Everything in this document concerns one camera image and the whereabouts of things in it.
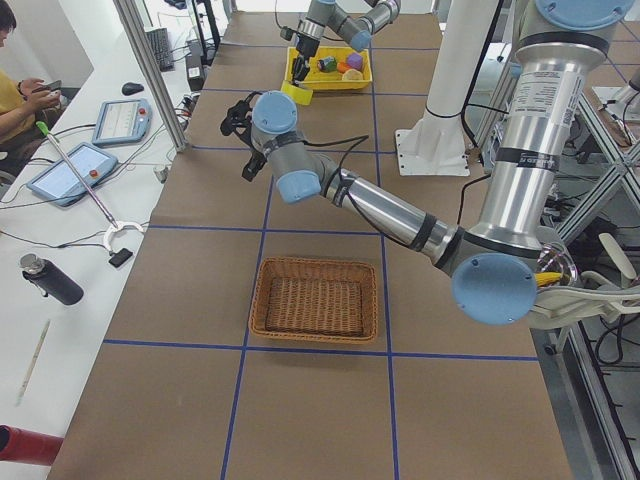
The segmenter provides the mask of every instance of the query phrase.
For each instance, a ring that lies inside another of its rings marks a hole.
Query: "tablet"
[[[81,143],[68,153],[73,166],[90,185],[96,185],[113,171],[118,159],[90,143]],[[45,200],[61,207],[69,206],[87,193],[63,159],[45,169],[30,182],[27,188]]]
[[[139,142],[151,119],[145,99],[104,102],[100,107],[91,143],[99,147]]]

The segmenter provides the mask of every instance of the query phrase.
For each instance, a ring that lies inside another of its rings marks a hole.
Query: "computer mouse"
[[[138,93],[144,90],[144,86],[139,83],[127,82],[122,86],[122,94],[123,95],[133,95],[134,93]]]

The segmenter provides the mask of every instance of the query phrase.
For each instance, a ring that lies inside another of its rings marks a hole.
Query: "purple object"
[[[362,58],[362,55],[354,52],[347,57],[347,65],[361,72],[364,66],[364,59]]]

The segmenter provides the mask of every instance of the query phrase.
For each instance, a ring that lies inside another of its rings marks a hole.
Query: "person's hand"
[[[60,104],[60,90],[50,92],[43,90],[42,92],[32,93],[27,97],[26,106],[32,113],[45,108],[56,107]]]
[[[44,80],[41,78],[25,78],[20,82],[20,93],[25,97],[28,97],[36,88],[43,86]]]

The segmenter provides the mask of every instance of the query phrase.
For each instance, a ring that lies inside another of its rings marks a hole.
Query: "black bottle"
[[[73,305],[84,295],[76,282],[47,259],[29,253],[20,259],[20,267],[25,280],[44,290],[45,297],[51,295],[65,305]]]

